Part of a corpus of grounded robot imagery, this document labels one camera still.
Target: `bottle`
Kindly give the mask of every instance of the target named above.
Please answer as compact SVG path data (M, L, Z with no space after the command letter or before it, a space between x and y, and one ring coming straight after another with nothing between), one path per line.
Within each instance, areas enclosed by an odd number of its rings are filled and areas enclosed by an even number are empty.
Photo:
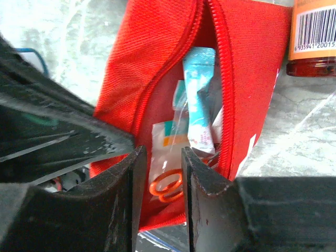
M295 0L287 74L336 77L336 0Z

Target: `red fabric bag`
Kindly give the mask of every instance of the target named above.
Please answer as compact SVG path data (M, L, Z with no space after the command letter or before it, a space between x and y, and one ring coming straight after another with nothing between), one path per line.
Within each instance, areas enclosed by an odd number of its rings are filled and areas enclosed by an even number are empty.
M152 125L173 119L182 59L193 46L218 48L223 132L218 171L233 180L260 136L289 39L291 8L248 0L129 0L109 57L95 117L152 149ZM95 176L123 156L96 162ZM140 230L185 221L183 198L149 203Z

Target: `gray marble countertop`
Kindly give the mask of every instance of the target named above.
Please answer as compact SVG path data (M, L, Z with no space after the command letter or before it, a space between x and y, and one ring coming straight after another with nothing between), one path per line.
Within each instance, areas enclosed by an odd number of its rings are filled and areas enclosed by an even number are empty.
M95 105L126 3L0 0L0 32L13 46L40 52L53 80ZM282 68L263 133L239 175L336 175L335 92L336 79L293 78Z

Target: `orange scissors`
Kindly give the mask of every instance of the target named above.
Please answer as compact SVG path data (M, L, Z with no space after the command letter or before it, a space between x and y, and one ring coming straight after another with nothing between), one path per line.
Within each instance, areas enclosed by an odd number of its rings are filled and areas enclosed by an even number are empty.
M210 167L212 166L211 164L215 161L215 163L218 161L218 153L214 155L210 159L204 159L203 162ZM174 181L167 185L163 190L158 191L156 190L157 184L159 184L163 179L166 177L169 177L171 175L178 175L179 178L177 181ZM181 169L174 169L170 170L167 172L162 173L160 176L158 176L154 181L150 184L149 186L149 192L154 195L159 197L159 201L163 203L169 203L177 200L178 198L183 196L183 192L181 191L176 191L176 189L179 188L179 186L182 185L182 170Z

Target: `barcode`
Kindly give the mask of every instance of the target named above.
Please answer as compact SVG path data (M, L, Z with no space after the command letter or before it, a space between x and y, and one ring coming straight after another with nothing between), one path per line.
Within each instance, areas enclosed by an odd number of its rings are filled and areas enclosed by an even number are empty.
M336 6L298 15L296 34L295 51L336 49Z

